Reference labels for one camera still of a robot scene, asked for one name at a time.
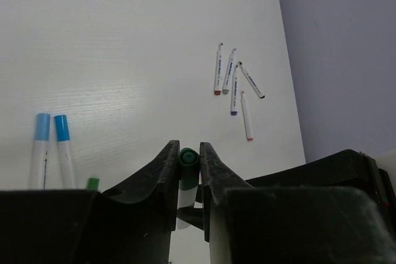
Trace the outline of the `light blue capped pen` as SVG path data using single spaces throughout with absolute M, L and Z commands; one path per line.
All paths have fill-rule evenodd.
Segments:
M 45 189 L 46 186 L 49 136 L 50 114 L 37 114 L 33 142 L 32 162 L 28 180 L 28 187 L 33 190 Z

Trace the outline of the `pink capped pen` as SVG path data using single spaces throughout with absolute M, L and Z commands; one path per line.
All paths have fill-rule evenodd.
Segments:
M 246 138 L 247 138 L 248 142 L 251 142 L 254 140 L 254 134 L 253 134 L 253 129 L 252 129 L 249 105 L 248 105 L 248 101 L 246 99 L 246 95 L 245 95 L 244 91 L 241 91 L 241 106 L 242 106 L 242 110 L 243 110 Z

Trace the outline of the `dark red capped pen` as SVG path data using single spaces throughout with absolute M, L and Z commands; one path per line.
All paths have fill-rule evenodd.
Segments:
M 222 93 L 222 66 L 223 66 L 223 42 L 219 43 L 217 49 L 216 59 L 216 73 L 213 92 L 215 96 L 219 96 Z

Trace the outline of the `purple capped pen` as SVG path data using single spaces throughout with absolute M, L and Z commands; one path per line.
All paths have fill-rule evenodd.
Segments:
M 231 106 L 230 114 L 236 116 L 238 114 L 238 77 L 239 67 L 236 66 L 233 72 L 232 88 L 231 88 Z

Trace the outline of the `grey pen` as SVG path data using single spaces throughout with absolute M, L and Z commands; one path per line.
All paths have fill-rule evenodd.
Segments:
M 226 68 L 226 73 L 225 73 L 225 78 L 223 81 L 223 88 L 222 88 L 222 93 L 224 95 L 227 95 L 230 92 L 230 88 L 231 88 L 231 75 L 233 73 L 233 68 L 234 68 L 234 64 L 235 64 L 235 52 L 236 52 L 236 48 L 233 48 L 231 50 L 231 54 L 229 56 L 229 60 L 228 60 L 228 65 Z

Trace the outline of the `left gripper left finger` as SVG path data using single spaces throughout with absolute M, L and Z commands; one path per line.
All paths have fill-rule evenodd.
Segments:
M 2 263 L 167 263 L 179 142 L 114 187 L 1 192 Z

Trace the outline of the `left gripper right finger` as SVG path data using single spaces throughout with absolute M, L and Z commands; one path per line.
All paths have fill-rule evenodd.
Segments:
M 200 145 L 212 263 L 394 263 L 395 195 L 376 161 L 343 150 L 244 180 Z

